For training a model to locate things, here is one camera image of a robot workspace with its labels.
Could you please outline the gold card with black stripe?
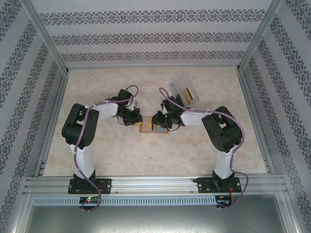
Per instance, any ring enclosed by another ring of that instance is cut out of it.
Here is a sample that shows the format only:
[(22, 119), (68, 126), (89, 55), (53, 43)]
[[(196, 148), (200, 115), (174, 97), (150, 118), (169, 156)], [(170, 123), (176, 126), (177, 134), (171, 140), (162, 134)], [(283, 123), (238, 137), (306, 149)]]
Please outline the gold card with black stripe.
[(185, 88), (184, 97), (185, 97), (187, 104), (191, 104), (194, 101), (195, 97), (194, 97), (190, 87)]

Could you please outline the aluminium side rail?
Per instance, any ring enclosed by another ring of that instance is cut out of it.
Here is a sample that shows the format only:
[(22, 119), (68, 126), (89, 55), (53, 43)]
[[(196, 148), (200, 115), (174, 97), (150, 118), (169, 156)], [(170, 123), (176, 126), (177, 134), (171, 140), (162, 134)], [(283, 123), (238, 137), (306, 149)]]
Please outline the aluminium side rail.
[(250, 114), (250, 118), (252, 121), (252, 125), (253, 125), (254, 131), (255, 131), (255, 135), (256, 135), (256, 138), (257, 138), (257, 141), (259, 144), (259, 149), (260, 149), (260, 152), (262, 154), (266, 170), (269, 174), (275, 175), (277, 173), (275, 171), (275, 168), (274, 168), (274, 165), (273, 165), (270, 153), (269, 153), (269, 148), (267, 146), (263, 132), (261, 130), (259, 118), (257, 116), (256, 108), (253, 104), (252, 96), (251, 96), (251, 93), (250, 93), (249, 88), (247, 86), (246, 79), (244, 77), (244, 74), (239, 72), (239, 71), (237, 71), (237, 76), (238, 76), (238, 79), (240, 82), (240, 86), (241, 86), (241, 89), (243, 92), (243, 96), (244, 96), (244, 99), (246, 102), (248, 112)]
[(50, 151), (51, 144), (52, 144), (53, 134), (55, 131), (55, 127), (56, 127), (58, 116), (60, 113), (66, 86), (68, 83), (69, 74), (70, 74), (70, 71), (67, 71), (64, 77), (62, 78), (62, 81), (59, 84), (56, 99), (54, 101), (54, 105), (53, 105), (52, 112), (50, 115), (49, 123), (47, 125), (48, 127), (46, 130), (45, 136), (44, 136), (43, 144), (39, 150), (39, 157), (36, 161), (35, 169), (33, 171), (32, 177), (40, 176), (42, 165), (44, 161), (46, 161), (48, 158), (49, 151)]

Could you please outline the aluminium frame post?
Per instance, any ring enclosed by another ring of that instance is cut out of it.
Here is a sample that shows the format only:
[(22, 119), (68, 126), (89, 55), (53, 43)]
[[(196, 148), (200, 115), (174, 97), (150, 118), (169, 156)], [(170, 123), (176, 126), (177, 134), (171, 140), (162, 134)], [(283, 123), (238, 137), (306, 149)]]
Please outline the aluminium frame post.
[(47, 46), (49, 52), (51, 53), (53, 59), (55, 60), (56, 64), (60, 68), (63, 74), (68, 73), (68, 67), (61, 56), (56, 44), (54, 43), (52, 36), (50, 35), (47, 27), (45, 26), (41, 16), (39, 15), (38, 11), (36, 10), (32, 0), (19, 0), (22, 7), (25, 9), (28, 17), (34, 24), (37, 32), (39, 33), (42, 41)]
[(272, 0), (266, 13), (264, 14), (262, 21), (260, 22), (257, 30), (255, 31), (245, 53), (242, 56), (240, 63), (237, 65), (237, 72), (241, 73), (245, 70), (249, 60), (251, 59), (252, 55), (254, 54), (258, 44), (260, 43), (261, 39), (263, 38), (265, 32), (267, 31), (271, 21), (275, 17), (276, 13), (278, 12), (281, 4), (284, 0)]

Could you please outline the grey metal sheet panel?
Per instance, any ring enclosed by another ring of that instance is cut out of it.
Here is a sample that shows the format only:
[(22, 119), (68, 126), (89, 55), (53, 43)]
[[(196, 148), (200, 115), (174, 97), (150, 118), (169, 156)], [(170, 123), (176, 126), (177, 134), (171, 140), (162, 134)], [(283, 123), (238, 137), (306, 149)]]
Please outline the grey metal sheet panel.
[(287, 233), (276, 211), (211, 206), (33, 208), (25, 233)]

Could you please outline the clear plastic box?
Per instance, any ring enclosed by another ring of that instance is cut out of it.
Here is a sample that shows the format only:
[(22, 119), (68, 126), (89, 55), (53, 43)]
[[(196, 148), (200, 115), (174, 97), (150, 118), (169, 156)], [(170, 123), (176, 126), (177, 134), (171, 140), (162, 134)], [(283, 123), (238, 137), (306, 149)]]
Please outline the clear plastic box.
[(185, 88), (190, 87), (190, 89), (191, 89), (195, 99), (194, 99), (194, 101), (191, 104), (187, 104), (185, 98), (184, 98), (184, 100), (185, 100), (185, 105), (186, 105), (185, 107), (192, 107), (199, 100), (198, 94), (197, 94), (197, 92), (196, 92), (192, 82), (188, 78), (186, 78), (184, 76), (179, 76), (176, 79), (174, 79), (173, 82), (174, 81), (177, 81), (179, 83), (180, 94), (183, 97), (184, 97), (184, 90), (185, 90)]

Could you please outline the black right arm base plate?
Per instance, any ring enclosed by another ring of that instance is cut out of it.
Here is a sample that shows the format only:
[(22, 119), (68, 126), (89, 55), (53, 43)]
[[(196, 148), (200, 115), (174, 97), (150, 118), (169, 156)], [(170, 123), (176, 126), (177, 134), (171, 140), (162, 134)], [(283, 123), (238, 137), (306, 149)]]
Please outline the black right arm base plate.
[(197, 184), (199, 193), (229, 193), (230, 189), (232, 189), (233, 193), (242, 192), (240, 179), (238, 177), (234, 177), (229, 181), (216, 181), (216, 179), (212, 177), (200, 177), (192, 181)]

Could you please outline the aluminium mounting rail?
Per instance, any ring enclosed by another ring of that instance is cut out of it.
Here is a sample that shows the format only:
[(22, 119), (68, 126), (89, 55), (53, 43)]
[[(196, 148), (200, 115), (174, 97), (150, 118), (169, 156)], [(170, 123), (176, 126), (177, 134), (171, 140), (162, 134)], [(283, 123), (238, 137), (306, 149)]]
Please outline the aluminium mounting rail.
[[(120, 196), (197, 194), (199, 187), (193, 182), (193, 176), (115, 176), (110, 179), (110, 194)], [(70, 177), (28, 178), (22, 193), (32, 196), (67, 195), (69, 181)], [(281, 175), (251, 174), (245, 194), (279, 194), (287, 191)]]

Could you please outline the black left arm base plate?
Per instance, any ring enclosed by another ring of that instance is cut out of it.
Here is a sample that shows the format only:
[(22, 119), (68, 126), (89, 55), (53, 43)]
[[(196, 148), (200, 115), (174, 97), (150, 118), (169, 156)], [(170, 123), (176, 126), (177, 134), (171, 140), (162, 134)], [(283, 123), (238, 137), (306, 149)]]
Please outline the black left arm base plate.
[[(93, 183), (100, 190), (101, 194), (110, 194), (112, 180), (111, 179), (95, 179)], [(69, 194), (98, 194), (97, 189), (87, 180), (71, 179), (68, 187)]]

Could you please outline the white grey credit card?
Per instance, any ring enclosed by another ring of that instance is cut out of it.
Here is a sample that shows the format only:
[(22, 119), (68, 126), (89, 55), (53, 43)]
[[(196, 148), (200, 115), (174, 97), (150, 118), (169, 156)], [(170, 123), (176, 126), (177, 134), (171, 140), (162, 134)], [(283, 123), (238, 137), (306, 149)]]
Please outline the white grey credit card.
[(177, 81), (170, 83), (170, 91), (175, 98), (180, 94), (179, 83)]

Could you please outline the beige credit card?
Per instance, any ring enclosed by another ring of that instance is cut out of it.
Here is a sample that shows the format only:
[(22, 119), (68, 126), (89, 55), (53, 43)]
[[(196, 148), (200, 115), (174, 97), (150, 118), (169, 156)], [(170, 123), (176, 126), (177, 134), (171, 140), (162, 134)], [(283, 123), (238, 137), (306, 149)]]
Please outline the beige credit card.
[(151, 116), (144, 116), (142, 118), (141, 129), (143, 132), (150, 132), (153, 129), (152, 117)]

